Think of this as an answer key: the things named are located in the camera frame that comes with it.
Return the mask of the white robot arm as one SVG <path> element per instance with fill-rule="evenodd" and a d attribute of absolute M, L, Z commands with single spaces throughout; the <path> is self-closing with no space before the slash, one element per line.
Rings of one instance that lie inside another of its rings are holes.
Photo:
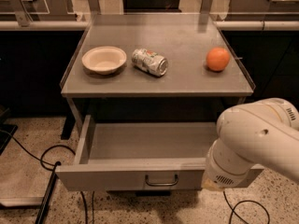
<path fill-rule="evenodd" d="M 270 98 L 232 106 L 220 114 L 217 135 L 202 188 L 235 188 L 256 164 L 299 182 L 299 113 L 290 102 Z"/>

